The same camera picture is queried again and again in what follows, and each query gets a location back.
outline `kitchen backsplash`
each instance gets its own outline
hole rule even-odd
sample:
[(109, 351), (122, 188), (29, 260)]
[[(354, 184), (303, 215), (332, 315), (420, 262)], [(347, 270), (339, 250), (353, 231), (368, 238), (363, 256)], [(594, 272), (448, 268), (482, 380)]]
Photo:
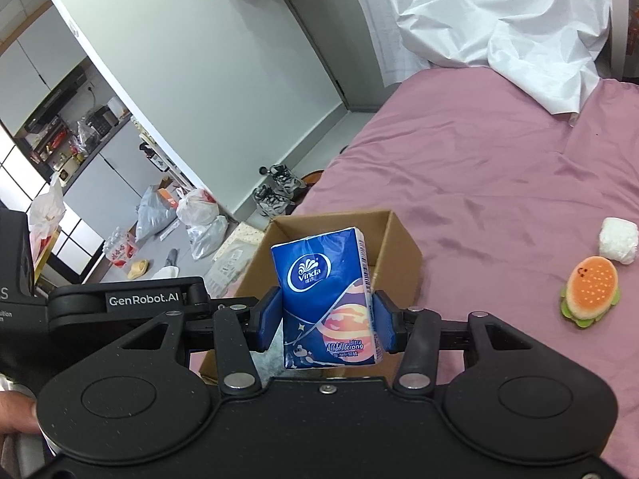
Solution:
[(78, 89), (77, 94), (60, 111), (60, 117), (74, 132), (77, 131), (77, 122), (93, 108), (93, 96), (88, 91), (89, 86), (93, 88), (97, 106), (106, 105), (109, 99), (116, 95), (94, 65), (87, 68), (86, 78), (87, 82)]

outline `kitchen cabinet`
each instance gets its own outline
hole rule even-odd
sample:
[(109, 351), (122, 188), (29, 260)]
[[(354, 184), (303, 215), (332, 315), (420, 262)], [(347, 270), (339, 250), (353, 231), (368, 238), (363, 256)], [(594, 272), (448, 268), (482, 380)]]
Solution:
[(0, 120), (12, 136), (48, 94), (20, 44), (12, 43), (0, 56)]
[(135, 224), (140, 196), (98, 155), (65, 190), (65, 203), (106, 240), (116, 227)]
[(139, 146), (143, 142), (133, 123), (125, 124), (102, 148), (100, 155), (142, 197), (149, 185), (159, 184), (166, 173), (154, 166)]
[(86, 57), (55, 7), (31, 23), (18, 42), (50, 90)]

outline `plush toy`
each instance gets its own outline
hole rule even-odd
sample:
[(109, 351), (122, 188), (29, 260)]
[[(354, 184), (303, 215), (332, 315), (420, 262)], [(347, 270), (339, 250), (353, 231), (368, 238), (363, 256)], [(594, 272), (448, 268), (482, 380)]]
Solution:
[(570, 274), (560, 295), (563, 316), (588, 328), (621, 299), (617, 269), (605, 257), (586, 258)]

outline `cardboard carton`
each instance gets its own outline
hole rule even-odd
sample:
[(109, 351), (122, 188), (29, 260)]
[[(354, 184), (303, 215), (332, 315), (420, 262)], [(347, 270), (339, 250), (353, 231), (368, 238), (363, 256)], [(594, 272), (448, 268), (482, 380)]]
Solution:
[[(363, 233), (373, 291), (385, 291), (398, 308), (405, 309), (414, 304), (421, 284), (422, 253), (395, 213), (386, 210), (275, 218), (268, 225), (235, 295), (260, 298), (270, 287), (279, 285), (271, 257), (274, 244), (349, 227), (357, 227)], [(400, 361), (401, 354), (386, 353), (379, 364), (333, 368), (325, 370), (325, 376), (385, 376), (391, 382)], [(214, 351), (206, 355), (200, 374), (216, 380)]]

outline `bed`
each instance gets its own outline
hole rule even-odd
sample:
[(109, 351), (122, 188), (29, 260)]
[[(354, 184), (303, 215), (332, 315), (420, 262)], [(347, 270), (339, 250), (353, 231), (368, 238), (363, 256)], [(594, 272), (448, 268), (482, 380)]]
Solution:
[[(639, 88), (602, 79), (574, 127), (488, 68), (412, 76), (335, 158), (299, 213), (394, 210), (422, 250), (418, 304), (486, 310), (602, 376), (619, 401), (603, 457), (639, 476), (639, 262), (586, 330), (558, 294), (603, 218), (639, 222)], [(462, 369), (440, 357), (439, 382)]]

